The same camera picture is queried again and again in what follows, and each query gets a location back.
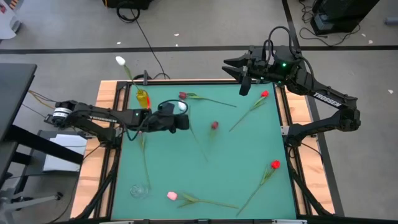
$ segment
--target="pink tulip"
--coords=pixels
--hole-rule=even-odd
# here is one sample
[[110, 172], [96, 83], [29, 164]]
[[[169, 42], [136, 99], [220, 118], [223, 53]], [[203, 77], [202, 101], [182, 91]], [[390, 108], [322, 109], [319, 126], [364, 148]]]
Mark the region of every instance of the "pink tulip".
[[168, 197], [170, 200], [176, 200], [177, 197], [178, 197], [178, 195], [177, 195], [175, 192], [168, 192], [168, 193], [167, 193], [167, 197]]

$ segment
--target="wooden table frame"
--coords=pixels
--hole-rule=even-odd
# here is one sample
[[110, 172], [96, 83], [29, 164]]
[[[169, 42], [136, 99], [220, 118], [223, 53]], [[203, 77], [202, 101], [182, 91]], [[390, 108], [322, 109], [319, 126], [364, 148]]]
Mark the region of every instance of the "wooden table frame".
[[[123, 110], [127, 108], [129, 90], [131, 85], [127, 85], [127, 81], [102, 81], [99, 86], [98, 97], [95, 106], [103, 108], [114, 108]], [[141, 85], [142, 80], [137, 80], [137, 84]], [[187, 84], [233, 84], [233, 79], [194, 79], [194, 80], [148, 80], [149, 85], [187, 85]], [[279, 117], [281, 126], [288, 126], [292, 123], [307, 124], [312, 122], [308, 111], [307, 102], [304, 96], [298, 96], [286, 91], [284, 88], [274, 88], [277, 106], [279, 109]], [[109, 126], [109, 123], [96, 121], [101, 126]], [[316, 138], [307, 136], [303, 143], [319, 150]], [[88, 141], [85, 154], [90, 153], [99, 142], [96, 139]], [[294, 159], [290, 159], [299, 176], [304, 180], [308, 189], [322, 206], [331, 213], [334, 213], [334, 201], [330, 194], [328, 180], [326, 179], [323, 162], [320, 155], [306, 146], [300, 146], [294, 150], [297, 154]], [[113, 163], [115, 150], [113, 149], [97, 149], [90, 157], [85, 159], [80, 171], [78, 185], [76, 187], [75, 199], [73, 201], [71, 217], [80, 214], [84, 207], [88, 205], [92, 196], [94, 196], [98, 186], [106, 174], [109, 172]], [[111, 215], [113, 205], [114, 188], [116, 180], [113, 181], [105, 191], [101, 203], [97, 204], [92, 217], [108, 217]], [[295, 195], [296, 213], [298, 215], [313, 215], [315, 211], [309, 204], [306, 197], [298, 187], [297, 183], [292, 180], [292, 190]]]

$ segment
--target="white tulip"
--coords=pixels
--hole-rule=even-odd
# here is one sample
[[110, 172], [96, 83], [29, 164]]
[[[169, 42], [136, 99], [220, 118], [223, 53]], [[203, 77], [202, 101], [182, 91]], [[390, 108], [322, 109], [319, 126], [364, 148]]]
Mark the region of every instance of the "white tulip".
[[178, 108], [180, 108], [180, 111], [185, 111], [187, 109], [187, 106], [185, 105], [185, 103], [179, 102]]
[[123, 66], [123, 65], [126, 64], [126, 60], [124, 58], [120, 57], [120, 56], [116, 56], [116, 61], [118, 62], [118, 64], [120, 66]]

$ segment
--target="green tabletop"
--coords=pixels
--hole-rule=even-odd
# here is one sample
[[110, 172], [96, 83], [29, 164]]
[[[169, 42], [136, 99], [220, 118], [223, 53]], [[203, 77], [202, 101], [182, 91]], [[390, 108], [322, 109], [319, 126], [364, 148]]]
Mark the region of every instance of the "green tabletop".
[[[152, 109], [165, 100], [178, 99], [180, 91], [222, 101], [237, 108], [205, 100], [187, 100], [190, 120], [198, 144], [190, 131], [145, 133], [146, 161], [151, 189], [146, 198], [134, 198], [133, 185], [146, 184], [140, 142], [124, 138], [119, 163], [112, 220], [131, 219], [291, 219], [295, 218], [292, 185], [280, 133], [272, 84], [252, 85], [247, 96], [238, 95], [240, 85], [151, 85], [145, 89]], [[266, 103], [250, 112], [231, 132], [229, 129], [269, 91]], [[139, 108], [132, 86], [130, 108]], [[210, 139], [211, 124], [219, 122]], [[203, 149], [208, 162], [203, 157]], [[236, 205], [241, 208], [259, 185], [264, 169], [273, 160], [280, 168], [260, 188], [249, 205], [238, 209], [208, 203], [178, 208], [167, 192], [188, 193], [196, 198]]]

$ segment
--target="flower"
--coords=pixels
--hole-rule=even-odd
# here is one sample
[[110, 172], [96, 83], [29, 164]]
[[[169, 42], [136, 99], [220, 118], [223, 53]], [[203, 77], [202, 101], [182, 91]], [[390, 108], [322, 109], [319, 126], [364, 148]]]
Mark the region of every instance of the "flower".
[[181, 100], [185, 100], [185, 99], [187, 99], [187, 93], [180, 92], [179, 97], [180, 97]]
[[268, 96], [268, 91], [266, 90], [266, 91], [263, 91], [262, 93], [261, 93], [261, 97], [267, 97]]
[[180, 111], [186, 111], [187, 110], [186, 104], [182, 103], [182, 102], [178, 103], [178, 108], [180, 108]]
[[118, 62], [118, 64], [120, 66], [123, 66], [123, 65], [126, 64], [126, 60], [124, 58], [120, 57], [120, 56], [116, 56], [116, 61]]
[[279, 162], [278, 160], [275, 160], [275, 161], [273, 161], [273, 162], [271, 163], [271, 167], [272, 167], [273, 169], [278, 169], [279, 166], [280, 166], [280, 162]]
[[177, 197], [178, 197], [178, 195], [177, 195], [177, 193], [175, 193], [175, 192], [168, 192], [168, 193], [167, 193], [167, 197], [168, 197], [170, 200], [176, 200]]
[[211, 128], [212, 128], [213, 130], [216, 130], [216, 129], [218, 128], [218, 122], [217, 122], [217, 121], [214, 121], [214, 122], [211, 124]]

